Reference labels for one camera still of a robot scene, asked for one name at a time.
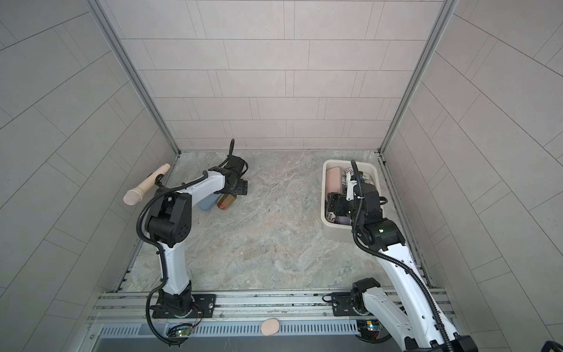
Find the plaid glasses case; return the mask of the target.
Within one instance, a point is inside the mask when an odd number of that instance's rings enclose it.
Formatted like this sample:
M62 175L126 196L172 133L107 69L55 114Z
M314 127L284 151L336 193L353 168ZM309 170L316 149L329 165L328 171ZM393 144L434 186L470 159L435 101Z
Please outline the plaid glasses case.
M235 195L225 194L217 202L217 207L221 210L227 210L236 199L237 197Z

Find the cream plastic storage box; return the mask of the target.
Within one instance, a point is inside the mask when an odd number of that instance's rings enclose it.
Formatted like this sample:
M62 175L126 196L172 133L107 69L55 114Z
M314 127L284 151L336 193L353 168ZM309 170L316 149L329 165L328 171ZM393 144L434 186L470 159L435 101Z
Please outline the cream plastic storage box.
M367 162L357 161L356 163L359 171L363 172L364 174L368 174L372 178L372 182L374 183L375 187L380 192L381 185L378 170L376 169L376 167L373 164ZM347 160L331 159L325 161L323 164L321 172L322 183L320 188L320 220L322 223L322 234L329 240L353 243L353 238L351 235L352 227L350 225L331 223L325 217L325 201L327 200L327 193L325 192L327 184L326 171L335 167L346 170L348 168L351 168L351 163Z

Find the pink case front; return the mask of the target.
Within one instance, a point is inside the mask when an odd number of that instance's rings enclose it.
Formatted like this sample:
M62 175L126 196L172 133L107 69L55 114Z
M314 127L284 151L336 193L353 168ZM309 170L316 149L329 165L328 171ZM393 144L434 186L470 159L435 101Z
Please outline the pink case front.
M325 172L325 193L344 193L344 183L342 181L344 173L340 167L332 167Z

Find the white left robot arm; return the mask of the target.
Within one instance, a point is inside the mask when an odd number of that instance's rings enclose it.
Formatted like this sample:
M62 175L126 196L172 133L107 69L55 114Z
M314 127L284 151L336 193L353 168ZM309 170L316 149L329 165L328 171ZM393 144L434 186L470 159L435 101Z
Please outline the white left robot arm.
M248 169L245 160L230 154L196 180L173 188L160 186L142 209L136 223L137 235L157 249L161 263L161 284L156 288L158 301L155 309L180 317L192 310L194 300L185 258L192 208L212 194L246 195L248 182L243 176Z

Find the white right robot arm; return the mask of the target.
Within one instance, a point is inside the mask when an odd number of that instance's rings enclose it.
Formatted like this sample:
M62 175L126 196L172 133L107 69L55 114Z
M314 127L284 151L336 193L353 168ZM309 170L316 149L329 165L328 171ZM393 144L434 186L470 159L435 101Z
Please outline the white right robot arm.
M384 217L383 201L376 186L353 180L346 194L332 193L328 202L337 214L350 217L355 245L377 258L402 303L391 302L380 284L368 278L353 286L355 309L374 315L403 351L477 351L475 341L459 334L438 306L403 234Z

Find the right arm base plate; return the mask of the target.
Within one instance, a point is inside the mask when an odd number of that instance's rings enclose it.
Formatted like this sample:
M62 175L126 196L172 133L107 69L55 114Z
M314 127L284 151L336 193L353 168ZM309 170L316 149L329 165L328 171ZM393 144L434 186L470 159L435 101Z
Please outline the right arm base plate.
M361 292L352 290L351 292L334 292L322 297L324 303L332 306L334 316L373 316L374 314L366 307L367 299L365 296L369 290Z

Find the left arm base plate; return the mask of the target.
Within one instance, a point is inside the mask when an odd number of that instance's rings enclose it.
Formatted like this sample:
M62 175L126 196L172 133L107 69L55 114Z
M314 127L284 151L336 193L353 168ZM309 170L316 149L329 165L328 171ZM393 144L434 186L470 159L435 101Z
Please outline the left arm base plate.
M156 304L150 305L152 318L211 318L216 304L215 294L170 295L162 293Z

